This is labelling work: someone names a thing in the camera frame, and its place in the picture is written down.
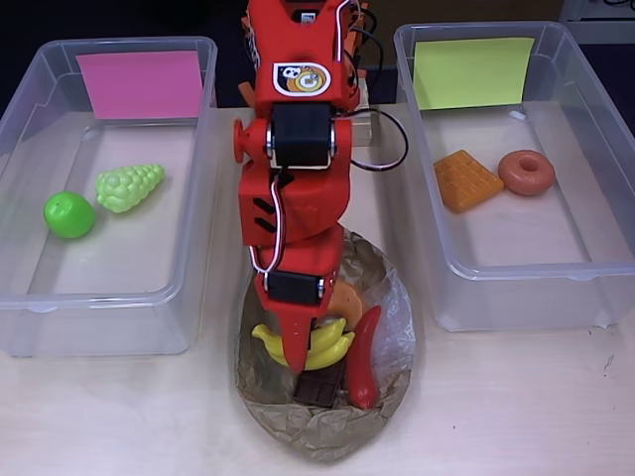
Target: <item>toy banana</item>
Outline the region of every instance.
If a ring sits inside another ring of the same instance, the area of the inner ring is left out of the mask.
[[[348,352],[348,348],[350,347],[350,344],[353,343],[354,337],[354,332],[347,332],[339,337],[337,342],[335,342],[335,345],[323,350],[319,354],[309,354],[307,357],[307,363],[305,364],[305,370],[323,369],[339,362],[344,358],[346,352]],[[284,356],[276,354],[269,354],[269,356],[280,365],[289,367]]]
[[[329,325],[320,327],[311,332],[311,350],[309,355],[319,354],[326,350],[328,347],[332,347],[337,339],[341,337],[344,327],[346,325],[346,319],[338,319]],[[258,324],[251,331],[251,335],[262,340],[265,343],[265,348],[269,355],[278,355],[283,357],[285,355],[282,350],[282,338],[274,334],[265,324]]]

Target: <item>donut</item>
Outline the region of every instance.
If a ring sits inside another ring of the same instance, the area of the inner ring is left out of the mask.
[[[519,195],[540,195],[554,184],[554,166],[536,151],[507,154],[498,164],[498,176],[505,186]]]
[[[341,315],[346,319],[346,330],[353,330],[365,311],[364,298],[357,288],[346,281],[336,281],[326,313]]]

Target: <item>red chili pepper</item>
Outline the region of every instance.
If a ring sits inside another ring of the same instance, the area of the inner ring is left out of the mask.
[[[350,401],[363,410],[372,409],[377,401],[377,384],[373,377],[372,344],[381,307],[371,307],[353,329],[355,338],[346,354],[346,381]]]

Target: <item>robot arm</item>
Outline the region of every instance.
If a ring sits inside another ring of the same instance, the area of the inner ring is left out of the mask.
[[[342,255],[352,128],[338,113],[352,111],[359,92],[343,53],[349,0],[326,0],[319,11],[292,5],[249,2],[256,117],[246,129],[234,125],[234,151],[239,163],[249,157],[239,202],[256,290],[278,316],[289,367],[302,372]]]

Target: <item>green apple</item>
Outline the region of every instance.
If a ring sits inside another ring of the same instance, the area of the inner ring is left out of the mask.
[[[95,210],[79,193],[60,191],[44,205],[44,219],[56,235],[79,238],[92,228]]]

